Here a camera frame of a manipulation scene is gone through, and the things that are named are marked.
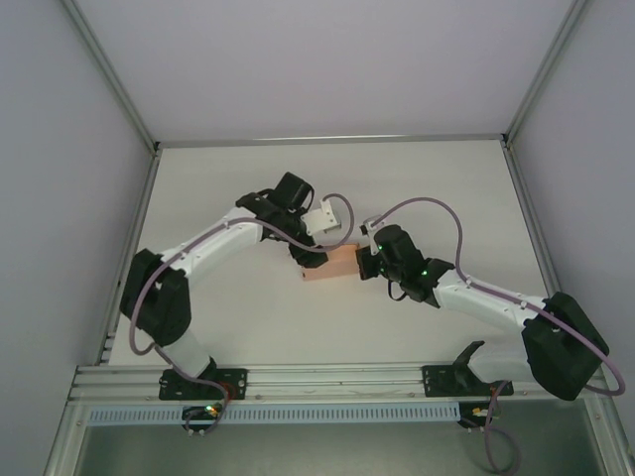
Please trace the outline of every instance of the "metal frame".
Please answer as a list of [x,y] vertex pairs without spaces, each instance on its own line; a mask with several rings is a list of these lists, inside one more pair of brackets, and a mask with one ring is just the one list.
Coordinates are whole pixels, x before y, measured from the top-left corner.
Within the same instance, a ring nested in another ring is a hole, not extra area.
[[[417,141],[421,136],[399,136],[399,141]],[[257,141],[269,144],[341,144],[359,142],[389,142],[394,140],[391,136],[388,140],[379,140],[377,136],[363,140],[353,137],[344,140],[341,137],[334,138],[310,138],[310,139],[282,139],[280,141]],[[545,280],[549,293],[559,288],[558,279],[549,257],[549,251],[542,236],[535,210],[518,167],[513,150],[510,150],[505,141],[500,140],[501,148],[507,162],[510,177],[521,204],[521,209],[530,238],[538,258],[541,273]],[[226,144],[214,144],[218,147],[226,147]],[[154,179],[160,157],[157,156],[150,168],[148,178],[144,185],[136,211],[135,223],[131,227],[128,240],[128,249],[122,259],[121,278],[125,276],[130,261],[137,248],[143,221],[152,193]],[[117,287],[111,298],[109,324],[104,336],[107,347],[108,335],[116,328],[116,319],[119,316],[117,302],[121,290]],[[107,360],[107,352],[100,355],[98,361]],[[331,364],[331,365],[296,365],[296,366],[247,366],[249,374],[249,387],[244,403],[240,405],[259,404],[334,404],[334,403],[414,403],[414,402],[449,402],[474,399],[429,399],[423,391],[421,366],[424,363],[400,363],[400,364]],[[174,405],[182,406],[181,402],[166,403],[159,401],[159,377],[165,367],[79,367],[76,371],[71,386],[68,403],[64,411],[63,421],[56,438],[50,464],[46,476],[58,474],[72,474],[78,463],[80,448],[85,432],[85,422],[89,410],[97,405],[140,406],[155,407]],[[606,386],[601,374],[593,378],[593,385]],[[628,443],[623,432],[614,405],[610,399],[600,398],[590,392],[583,392],[580,397],[584,399],[589,414],[589,425],[595,435],[598,454],[604,461],[608,475],[632,474],[630,456],[627,452]],[[516,386],[513,397],[505,400],[554,400],[555,398],[545,392],[538,384],[521,384]],[[205,404],[209,402],[194,402],[192,404]]]
[[529,89],[527,89],[516,114],[514,114],[512,122],[507,128],[505,137],[509,143],[513,142],[518,137],[518,133],[540,99],[540,95],[543,92],[545,85],[549,82],[550,77],[558,66],[567,46],[572,40],[573,34],[577,30],[577,27],[581,23],[592,3],[593,0],[573,0],[571,2],[571,5],[565,14],[565,18],[560,23],[556,36],[549,45],[549,49],[538,67],[538,71],[536,72],[534,79],[532,79]]
[[[501,141],[501,147],[507,161],[509,173],[514,182],[514,188],[521,204],[521,209],[527,223],[530,239],[534,247],[534,252],[538,258],[538,264],[545,280],[545,286],[549,294],[561,289],[556,275],[554,264],[549,254],[549,249],[545,242],[544,235],[540,228],[540,223],[536,217],[534,204],[531,200],[527,185],[518,160],[514,154],[511,144]],[[600,370],[594,376],[602,382],[606,388],[606,379]],[[635,461],[629,449],[628,439],[622,423],[617,414],[615,403],[610,398],[592,394],[589,398],[584,398],[584,404],[589,416],[589,422],[595,442],[599,450],[599,455],[604,463],[606,474],[608,475],[633,475],[635,474]]]
[[434,141],[500,141],[502,134],[389,134],[374,136],[309,136],[272,137],[263,139],[235,139],[216,141],[167,141],[159,149],[191,149],[202,147],[247,146],[299,146],[312,144],[376,144],[384,142],[434,142]]
[[132,127],[135,129],[139,139],[144,143],[148,152],[154,154],[156,152],[156,146],[155,140],[152,138],[152,134],[150,134],[141,114],[139,114],[137,107],[132,102],[132,99],[130,99],[130,95],[123,86],[121,79],[119,79],[115,68],[112,66],[110,59],[108,59],[106,52],[99,43],[97,36],[90,27],[90,24],[79,8],[79,5],[77,5],[75,0],[60,0],[60,2],[66,10],[68,18],[72,21],[72,24],[77,31],[77,35],[79,36],[79,40],[84,44],[88,53],[94,60],[97,69],[101,72],[104,81],[112,91],[112,95],[115,100],[123,109],[124,114],[130,121],[130,124],[132,124]]

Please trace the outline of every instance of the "black cover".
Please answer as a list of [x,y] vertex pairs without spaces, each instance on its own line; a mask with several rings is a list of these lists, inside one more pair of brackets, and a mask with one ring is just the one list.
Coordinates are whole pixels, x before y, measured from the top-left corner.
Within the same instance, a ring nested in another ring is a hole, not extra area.
[[[605,355],[609,349],[575,301],[565,293],[545,299],[545,310],[593,342]],[[529,365],[536,381],[556,397],[575,400],[601,361],[563,330],[538,315],[522,331]]]
[[447,261],[424,258],[410,235],[398,225],[388,225],[375,233],[375,243],[379,249],[372,256],[370,247],[356,251],[359,276],[362,280],[379,275],[398,283],[406,295],[416,302],[426,302],[439,307],[433,289],[439,278],[454,265]]
[[[247,193],[236,201],[236,206],[248,209],[259,220],[280,228],[304,245],[314,247],[316,242],[307,234],[307,227],[300,218],[307,212],[302,208],[302,204],[312,190],[313,188],[304,180],[287,172],[276,188],[268,191],[266,196],[260,193]],[[273,231],[264,229],[262,239],[267,238],[281,240]],[[289,252],[304,268],[317,268],[328,261],[326,253],[314,253],[292,244],[289,245]]]
[[[147,249],[133,258],[119,306],[128,318],[142,288],[161,264],[161,255]],[[190,288],[186,273],[172,268],[162,273],[157,283],[141,304],[137,327],[147,332],[157,345],[165,347],[177,341],[190,326]]]

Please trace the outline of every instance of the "wooden block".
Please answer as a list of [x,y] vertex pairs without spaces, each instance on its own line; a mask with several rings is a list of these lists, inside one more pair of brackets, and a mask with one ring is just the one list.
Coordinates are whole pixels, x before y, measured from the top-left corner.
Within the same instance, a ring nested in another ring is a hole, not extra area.
[[302,268],[302,276],[305,281],[325,280],[339,276],[358,275],[359,267],[355,258],[355,251],[359,244],[351,243],[342,245],[334,251],[326,253],[328,261],[319,268]]

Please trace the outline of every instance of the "white table surface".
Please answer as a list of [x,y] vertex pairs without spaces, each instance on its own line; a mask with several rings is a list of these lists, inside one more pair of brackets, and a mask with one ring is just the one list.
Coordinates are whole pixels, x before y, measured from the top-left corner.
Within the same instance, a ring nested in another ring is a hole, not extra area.
[[[139,249],[160,252],[186,241],[286,171],[311,183],[317,197],[346,195],[359,224],[412,196],[442,199],[463,223],[468,273],[529,295],[546,292],[497,141],[168,149]],[[333,203],[345,221],[343,205]],[[425,256],[452,261],[456,230],[444,210],[413,204],[392,222]],[[332,243],[342,234],[317,240]],[[353,236],[366,243],[358,228]],[[383,279],[305,283],[287,246],[274,242],[220,265],[192,290],[191,305],[191,328],[220,365],[442,362],[473,340],[502,335],[464,314],[393,302]],[[155,353],[132,354],[128,328],[122,317],[110,365],[162,364]],[[141,331],[138,341],[149,342]]]

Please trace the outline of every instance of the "enclosure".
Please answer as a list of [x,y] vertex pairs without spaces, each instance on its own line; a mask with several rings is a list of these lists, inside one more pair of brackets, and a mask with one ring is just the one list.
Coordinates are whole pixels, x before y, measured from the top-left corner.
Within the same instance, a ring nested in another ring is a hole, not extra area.
[[[632,379],[635,8],[618,0],[11,1],[0,19],[7,474],[489,474],[422,366],[505,333],[356,275],[306,282],[259,243],[191,290],[191,329],[245,400],[188,438],[119,312],[139,250],[177,246],[292,172],[363,220],[431,196],[462,265],[575,296]],[[348,223],[345,208],[335,213]],[[432,204],[394,218],[451,261]],[[332,244],[343,230],[316,237]],[[149,342],[139,332],[140,345]],[[590,383],[614,388],[609,372]],[[632,403],[514,383],[518,474],[632,474]],[[493,438],[501,465],[517,455]]]

